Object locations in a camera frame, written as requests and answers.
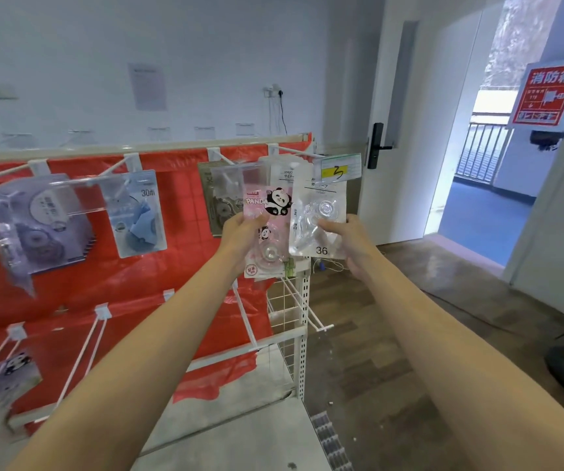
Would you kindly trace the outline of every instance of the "forearm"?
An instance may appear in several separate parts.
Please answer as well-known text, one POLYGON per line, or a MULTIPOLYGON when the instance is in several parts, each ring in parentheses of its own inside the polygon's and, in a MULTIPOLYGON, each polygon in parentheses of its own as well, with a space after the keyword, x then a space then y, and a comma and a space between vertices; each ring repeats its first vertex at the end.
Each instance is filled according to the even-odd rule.
POLYGON ((230 289, 233 263, 218 253, 121 340, 11 469, 129 469, 230 289))
POLYGON ((477 468, 564 469, 564 409, 392 264, 369 262, 376 302, 477 468))

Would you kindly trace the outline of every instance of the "pink panda package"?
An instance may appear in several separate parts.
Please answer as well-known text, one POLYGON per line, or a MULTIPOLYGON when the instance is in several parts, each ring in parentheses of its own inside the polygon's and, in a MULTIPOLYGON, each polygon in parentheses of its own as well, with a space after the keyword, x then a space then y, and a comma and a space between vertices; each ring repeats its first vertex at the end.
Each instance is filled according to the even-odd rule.
POLYGON ((245 218, 270 214, 266 226, 258 231, 258 243, 247 253, 245 277, 265 279, 284 277, 289 257, 288 236, 291 223, 291 188, 246 185, 243 197, 245 218))

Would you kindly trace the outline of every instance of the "door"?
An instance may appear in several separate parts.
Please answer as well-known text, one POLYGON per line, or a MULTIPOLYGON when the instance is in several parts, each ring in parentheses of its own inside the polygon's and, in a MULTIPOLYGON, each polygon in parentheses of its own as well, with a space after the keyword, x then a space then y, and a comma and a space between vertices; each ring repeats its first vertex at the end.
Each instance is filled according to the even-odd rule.
POLYGON ((375 244, 423 237, 474 41, 480 29, 490 30, 489 46, 476 44, 486 58, 496 30, 482 15, 502 1, 385 1, 369 138, 374 123, 383 123, 381 145, 393 149, 380 152, 375 169, 365 162, 359 201, 375 244))

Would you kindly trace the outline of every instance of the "red circular stamp logo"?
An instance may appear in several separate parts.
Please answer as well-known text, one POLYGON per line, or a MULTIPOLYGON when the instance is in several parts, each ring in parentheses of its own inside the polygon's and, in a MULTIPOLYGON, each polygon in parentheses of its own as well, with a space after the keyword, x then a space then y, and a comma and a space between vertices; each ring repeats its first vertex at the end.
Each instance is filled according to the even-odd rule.
POLYGON ((258 267, 255 264, 247 264, 245 272, 247 273, 247 276, 255 276, 258 272, 258 267))

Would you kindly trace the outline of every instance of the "door handle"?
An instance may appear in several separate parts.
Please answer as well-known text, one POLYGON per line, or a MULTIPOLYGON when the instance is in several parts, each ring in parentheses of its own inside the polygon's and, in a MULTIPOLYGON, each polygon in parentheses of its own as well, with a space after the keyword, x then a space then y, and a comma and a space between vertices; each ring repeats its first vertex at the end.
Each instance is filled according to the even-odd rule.
POLYGON ((367 159, 367 168, 374 169, 378 166, 378 154, 381 150, 393 150, 394 146, 381 146, 380 141, 382 140, 382 129, 384 124, 382 122, 376 122, 374 124, 374 129, 371 133, 371 142, 369 143, 369 158, 367 159))

